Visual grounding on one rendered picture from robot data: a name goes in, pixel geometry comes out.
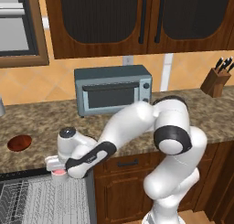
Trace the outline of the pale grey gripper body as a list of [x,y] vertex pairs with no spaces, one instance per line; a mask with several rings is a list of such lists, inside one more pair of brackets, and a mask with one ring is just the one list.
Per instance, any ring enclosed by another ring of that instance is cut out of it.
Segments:
[[52,156],[48,156],[45,158],[45,163],[46,163],[46,169],[48,171],[55,171],[55,170],[59,170],[59,169],[64,169],[65,165],[62,164],[59,161],[59,157],[57,155],[52,155]]

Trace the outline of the pink cup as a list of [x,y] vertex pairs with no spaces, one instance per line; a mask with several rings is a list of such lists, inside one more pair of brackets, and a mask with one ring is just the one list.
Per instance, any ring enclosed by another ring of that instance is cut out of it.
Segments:
[[68,179],[68,174],[64,169],[52,171],[51,176],[55,182],[65,182]]

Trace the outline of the brown red bowl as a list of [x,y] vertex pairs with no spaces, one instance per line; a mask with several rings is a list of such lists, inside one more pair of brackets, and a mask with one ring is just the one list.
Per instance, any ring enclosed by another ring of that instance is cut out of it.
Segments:
[[7,143],[7,148],[13,152],[20,152],[26,150],[32,143],[32,138],[26,134],[20,134],[13,137]]

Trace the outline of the wooden base cupboard door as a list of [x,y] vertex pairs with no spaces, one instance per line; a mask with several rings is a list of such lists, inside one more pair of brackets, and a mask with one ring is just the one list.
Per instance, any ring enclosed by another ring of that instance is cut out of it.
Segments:
[[234,224],[234,141],[217,144],[194,211],[215,224]]
[[97,224],[124,224],[151,209],[153,201],[144,192],[149,170],[133,171],[94,179]]

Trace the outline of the toaster oven glass door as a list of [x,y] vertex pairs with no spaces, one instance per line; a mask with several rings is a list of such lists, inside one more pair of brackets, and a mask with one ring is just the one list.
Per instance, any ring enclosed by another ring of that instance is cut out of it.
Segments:
[[90,109],[97,109],[123,106],[133,103],[134,92],[137,91],[138,88],[84,92],[88,95],[88,107]]

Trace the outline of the wooden cupboard door dark glass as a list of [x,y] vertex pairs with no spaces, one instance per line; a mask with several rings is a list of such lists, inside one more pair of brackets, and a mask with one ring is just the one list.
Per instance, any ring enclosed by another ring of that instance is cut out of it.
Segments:
[[139,44],[142,0],[46,0],[55,59],[142,55],[152,0]]
[[152,0],[147,51],[234,49],[234,0],[165,0],[160,42],[154,43],[160,0]]

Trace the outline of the grey metal object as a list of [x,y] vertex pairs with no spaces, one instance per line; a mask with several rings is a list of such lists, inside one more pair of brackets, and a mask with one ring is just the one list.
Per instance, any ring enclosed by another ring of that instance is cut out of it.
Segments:
[[3,115],[5,115],[5,106],[2,97],[0,96],[0,117]]

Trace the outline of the wooden drawer front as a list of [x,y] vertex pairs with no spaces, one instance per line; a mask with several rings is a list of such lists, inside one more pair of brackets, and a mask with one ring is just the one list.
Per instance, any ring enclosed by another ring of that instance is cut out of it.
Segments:
[[[127,155],[121,157],[114,157],[108,159],[103,163],[103,171],[106,173],[117,173],[120,171],[130,171],[142,168],[148,168],[151,165],[156,165],[159,162],[160,154],[158,152],[138,154],[138,155]],[[138,159],[138,165],[118,167],[117,163],[132,162],[134,159]]]

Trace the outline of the grey toaster oven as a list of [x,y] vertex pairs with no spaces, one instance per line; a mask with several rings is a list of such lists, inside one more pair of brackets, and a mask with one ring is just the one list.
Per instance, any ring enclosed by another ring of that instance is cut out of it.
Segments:
[[[103,68],[86,68],[74,70],[75,91],[78,106],[78,115],[84,117],[94,114],[116,113],[127,105],[117,107],[104,107],[90,109],[88,95],[82,90],[87,85],[102,85],[125,82],[138,82],[139,88],[134,92],[134,102],[152,97],[152,75],[143,65],[116,66]],[[149,83],[150,88],[145,89],[144,84]]]

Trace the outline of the wooden framed window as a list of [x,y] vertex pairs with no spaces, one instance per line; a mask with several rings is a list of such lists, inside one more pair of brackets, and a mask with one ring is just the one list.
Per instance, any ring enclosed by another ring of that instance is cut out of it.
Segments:
[[48,64],[38,0],[0,0],[0,68]]

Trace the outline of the wooden knife block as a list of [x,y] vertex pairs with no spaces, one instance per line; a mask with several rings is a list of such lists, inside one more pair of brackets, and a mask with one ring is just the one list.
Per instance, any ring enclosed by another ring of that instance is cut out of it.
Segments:
[[214,68],[210,70],[200,89],[212,98],[218,98],[222,95],[223,87],[231,75],[225,70],[217,72]]

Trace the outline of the white wall socket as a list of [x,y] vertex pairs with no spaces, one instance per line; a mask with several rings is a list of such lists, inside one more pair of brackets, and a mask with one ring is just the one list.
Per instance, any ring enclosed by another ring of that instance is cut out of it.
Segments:
[[124,66],[132,65],[133,64],[133,56],[123,56],[122,57],[122,64]]

